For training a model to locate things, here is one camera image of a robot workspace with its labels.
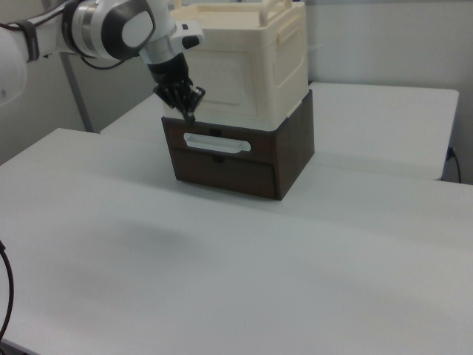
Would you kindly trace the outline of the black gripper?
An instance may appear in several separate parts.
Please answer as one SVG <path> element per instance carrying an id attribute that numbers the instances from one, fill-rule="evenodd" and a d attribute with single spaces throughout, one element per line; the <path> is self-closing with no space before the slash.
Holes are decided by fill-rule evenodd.
<path id="1" fill-rule="evenodd" d="M 205 90 L 202 87 L 191 88 L 184 54 L 180 53 L 160 64 L 148 64 L 147 67 L 157 84 L 154 93 L 169 107 L 180 110 L 187 124 L 193 124 L 196 120 L 194 111 L 200 105 Z"/>

